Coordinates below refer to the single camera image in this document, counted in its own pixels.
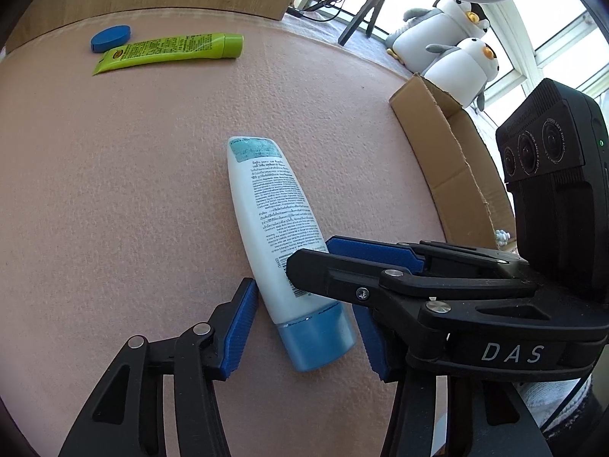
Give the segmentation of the white blue lotion tube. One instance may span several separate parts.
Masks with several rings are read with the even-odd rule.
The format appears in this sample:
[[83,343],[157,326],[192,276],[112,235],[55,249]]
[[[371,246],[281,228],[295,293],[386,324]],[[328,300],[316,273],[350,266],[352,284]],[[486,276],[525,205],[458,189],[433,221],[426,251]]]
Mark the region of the white blue lotion tube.
[[285,155],[269,138],[232,136],[227,165],[242,244],[293,367],[310,371],[340,359],[355,345],[345,307],[295,288],[286,275],[296,251],[327,247]]

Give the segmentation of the green tube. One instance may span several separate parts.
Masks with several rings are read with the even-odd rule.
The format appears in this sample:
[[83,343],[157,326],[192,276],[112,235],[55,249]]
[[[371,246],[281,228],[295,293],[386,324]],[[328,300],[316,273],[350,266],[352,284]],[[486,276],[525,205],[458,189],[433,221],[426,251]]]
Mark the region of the green tube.
[[242,34],[210,33],[128,43],[105,52],[93,74],[174,61],[236,59],[242,53],[244,41]]

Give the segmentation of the white massage stick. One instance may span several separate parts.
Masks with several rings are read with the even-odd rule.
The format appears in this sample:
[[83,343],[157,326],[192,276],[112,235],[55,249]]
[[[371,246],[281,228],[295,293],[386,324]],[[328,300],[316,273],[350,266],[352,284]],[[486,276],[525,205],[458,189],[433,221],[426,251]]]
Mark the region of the white massage stick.
[[511,239],[511,234],[506,230],[496,229],[494,230],[494,237],[496,238],[496,245],[499,248],[503,248],[509,243]]

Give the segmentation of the brown cardboard box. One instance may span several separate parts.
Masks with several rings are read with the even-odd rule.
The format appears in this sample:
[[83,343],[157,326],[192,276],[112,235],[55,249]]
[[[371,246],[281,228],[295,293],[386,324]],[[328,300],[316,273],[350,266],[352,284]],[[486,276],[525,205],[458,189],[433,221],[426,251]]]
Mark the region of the brown cardboard box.
[[[445,240],[501,251],[516,248],[516,224],[496,162],[473,120],[449,94],[419,75],[389,99],[428,185]],[[494,230],[511,234],[496,245]]]

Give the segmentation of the front penguin plush toy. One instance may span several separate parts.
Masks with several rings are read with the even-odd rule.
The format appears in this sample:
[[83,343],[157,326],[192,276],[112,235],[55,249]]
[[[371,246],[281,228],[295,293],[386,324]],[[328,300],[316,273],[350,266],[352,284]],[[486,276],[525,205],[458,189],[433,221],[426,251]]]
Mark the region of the front penguin plush toy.
[[496,52],[482,39],[469,37],[457,45],[431,43],[425,51],[435,59],[422,76],[452,96],[461,106],[485,109],[485,88],[499,74]]

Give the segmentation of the penguin plush toy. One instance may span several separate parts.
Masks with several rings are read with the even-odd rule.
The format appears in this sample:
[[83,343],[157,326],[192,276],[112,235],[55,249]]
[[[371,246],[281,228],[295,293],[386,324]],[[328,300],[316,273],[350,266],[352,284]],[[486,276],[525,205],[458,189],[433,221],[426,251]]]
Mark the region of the penguin plush toy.
[[411,8],[405,24],[385,39],[388,55],[411,72],[422,72],[435,61],[428,45],[455,46],[469,37],[482,38],[490,28],[479,3],[466,0],[437,0],[432,8]]
[[485,109],[485,88],[499,74],[496,52],[482,39],[469,37],[457,45],[431,43],[425,51],[435,59],[422,76],[452,96],[461,106]]

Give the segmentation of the rear penguin plush toy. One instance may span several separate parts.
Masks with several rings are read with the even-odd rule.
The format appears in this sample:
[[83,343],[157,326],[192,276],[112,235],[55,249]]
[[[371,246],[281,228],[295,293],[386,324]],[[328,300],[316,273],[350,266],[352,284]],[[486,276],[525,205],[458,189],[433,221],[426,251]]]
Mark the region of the rear penguin plush toy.
[[432,8],[411,8],[405,24],[385,39],[388,55],[411,72],[422,72],[435,61],[428,45],[455,46],[469,37],[482,38],[490,28],[479,3],[466,0],[437,0]]

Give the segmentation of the black tripod stand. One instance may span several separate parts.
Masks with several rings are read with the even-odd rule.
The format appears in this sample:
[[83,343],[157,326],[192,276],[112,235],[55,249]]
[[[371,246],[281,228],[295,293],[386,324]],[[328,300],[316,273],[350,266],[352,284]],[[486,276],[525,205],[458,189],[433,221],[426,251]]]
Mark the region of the black tripod stand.
[[[335,3],[345,0],[319,0],[303,9],[303,13],[314,13],[323,7],[333,6]],[[365,36],[370,38],[376,26],[377,19],[380,11],[384,5],[385,0],[365,0],[364,4],[361,5],[357,13],[354,13],[351,21],[345,27],[342,34],[338,38],[338,45],[344,46],[359,26],[365,21],[367,16],[371,14],[371,17],[367,21],[367,29],[365,29]]]

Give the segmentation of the blue round lid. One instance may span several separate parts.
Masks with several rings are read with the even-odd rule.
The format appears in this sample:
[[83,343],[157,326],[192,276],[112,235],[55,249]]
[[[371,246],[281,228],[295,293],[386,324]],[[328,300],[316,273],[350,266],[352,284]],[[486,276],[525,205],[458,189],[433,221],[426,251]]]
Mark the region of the blue round lid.
[[108,27],[91,38],[90,48],[93,53],[102,54],[129,42],[130,37],[131,28],[128,25]]

